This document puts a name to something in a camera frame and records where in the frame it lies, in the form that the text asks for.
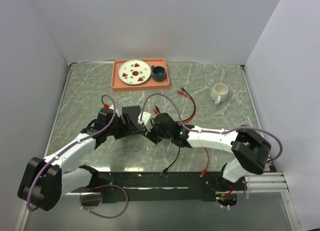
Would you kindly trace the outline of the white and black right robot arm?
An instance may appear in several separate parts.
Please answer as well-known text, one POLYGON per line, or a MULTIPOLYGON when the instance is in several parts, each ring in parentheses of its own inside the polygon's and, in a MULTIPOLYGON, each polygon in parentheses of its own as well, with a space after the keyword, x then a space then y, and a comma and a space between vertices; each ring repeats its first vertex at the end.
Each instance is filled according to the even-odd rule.
POLYGON ((170 140, 181 148, 216 149, 233 154, 234 159, 223 166, 218 178, 223 190, 232 189, 243 176, 265 172, 271 144, 249 126, 235 131, 207 129, 178 124, 167 113, 152 118, 148 112, 139 114, 137 122, 144 128, 143 135, 154 144, 170 140))

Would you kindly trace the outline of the black network switch box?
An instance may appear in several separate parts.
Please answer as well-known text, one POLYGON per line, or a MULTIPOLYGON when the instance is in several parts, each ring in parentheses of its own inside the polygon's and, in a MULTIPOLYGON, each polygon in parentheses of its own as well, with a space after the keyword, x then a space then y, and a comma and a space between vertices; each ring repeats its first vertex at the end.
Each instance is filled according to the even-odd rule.
POLYGON ((141 114, 140 106, 124 106, 121 111, 126 130, 130 134, 140 133, 142 131, 142 127, 138 124, 138 117, 141 114))

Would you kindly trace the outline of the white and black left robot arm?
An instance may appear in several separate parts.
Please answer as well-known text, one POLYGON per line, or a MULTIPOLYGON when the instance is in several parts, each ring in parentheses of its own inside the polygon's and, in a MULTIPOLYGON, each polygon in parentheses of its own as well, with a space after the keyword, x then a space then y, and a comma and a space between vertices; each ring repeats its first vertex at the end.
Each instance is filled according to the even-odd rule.
POLYGON ((116 140, 140 133, 145 113, 139 106, 122 108, 118 115, 114 108, 103 107, 76 138, 44 158, 32 158, 26 165, 17 196, 36 209, 51 210, 66 193, 84 188, 94 192, 99 184, 99 171, 81 165, 68 172, 80 158, 96 150, 108 137, 116 140))

